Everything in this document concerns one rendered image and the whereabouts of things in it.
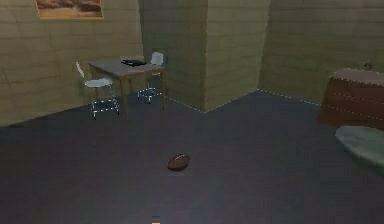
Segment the brown oval football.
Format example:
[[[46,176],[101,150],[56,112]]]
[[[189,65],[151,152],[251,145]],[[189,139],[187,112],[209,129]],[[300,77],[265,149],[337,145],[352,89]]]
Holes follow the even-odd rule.
[[[172,171],[184,170],[191,160],[191,157],[187,154],[180,153],[169,159],[167,168]]]

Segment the white metal chair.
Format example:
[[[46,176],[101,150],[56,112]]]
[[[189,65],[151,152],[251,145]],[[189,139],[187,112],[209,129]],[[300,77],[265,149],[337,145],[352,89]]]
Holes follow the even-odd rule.
[[[91,95],[91,104],[90,111],[92,113],[93,119],[96,119],[96,114],[106,111],[115,111],[117,114],[120,114],[119,103],[115,97],[115,92],[112,89],[113,81],[111,78],[99,78],[99,79],[86,79],[85,72],[81,68],[81,65],[78,61],[75,62],[76,69],[80,74],[81,82],[88,89],[93,89]],[[100,100],[98,96],[98,90],[108,87],[111,97],[106,100]]]
[[[150,63],[157,66],[162,66],[164,63],[164,55],[160,52],[153,52],[151,55]],[[137,92],[137,99],[146,98],[148,103],[155,96],[159,96],[161,91],[153,86],[153,82],[160,76],[159,73],[151,74],[147,79],[147,86]]]

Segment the black laptop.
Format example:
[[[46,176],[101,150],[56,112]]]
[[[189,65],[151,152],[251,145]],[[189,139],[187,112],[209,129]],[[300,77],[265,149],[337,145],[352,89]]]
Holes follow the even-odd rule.
[[[128,65],[128,66],[131,66],[131,67],[136,67],[136,66],[141,66],[141,65],[146,65],[147,63],[146,62],[143,62],[143,61],[139,61],[139,60],[122,60],[121,61],[122,64],[125,64],[125,65]]]

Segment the brown wooden table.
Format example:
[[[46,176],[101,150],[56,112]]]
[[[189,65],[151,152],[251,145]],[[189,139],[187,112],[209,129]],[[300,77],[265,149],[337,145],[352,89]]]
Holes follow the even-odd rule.
[[[122,107],[124,109],[125,119],[128,119],[128,105],[126,100],[126,93],[124,92],[124,82],[131,81],[139,76],[146,76],[158,73],[161,78],[161,103],[162,110],[165,110],[165,68],[159,65],[147,63],[145,65],[131,67],[125,65],[120,59],[112,60],[99,60],[89,62],[90,69],[105,74],[106,76],[116,79],[120,84],[120,94],[122,98]]]

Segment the framed orange landscape picture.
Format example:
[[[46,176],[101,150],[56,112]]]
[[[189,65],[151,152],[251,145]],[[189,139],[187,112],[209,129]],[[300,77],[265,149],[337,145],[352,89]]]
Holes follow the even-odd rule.
[[[101,0],[34,0],[40,19],[102,18]]]

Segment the brown chest of drawers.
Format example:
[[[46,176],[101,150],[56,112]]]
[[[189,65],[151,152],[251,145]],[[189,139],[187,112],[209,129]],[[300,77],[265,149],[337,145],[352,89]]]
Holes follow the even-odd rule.
[[[384,130],[384,73],[352,68],[333,72],[317,120]]]

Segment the pale green round cushion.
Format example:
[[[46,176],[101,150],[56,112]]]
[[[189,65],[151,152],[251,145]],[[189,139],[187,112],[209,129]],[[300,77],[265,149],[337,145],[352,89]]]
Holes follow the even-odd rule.
[[[365,126],[341,126],[335,137],[352,154],[384,168],[384,131]]]

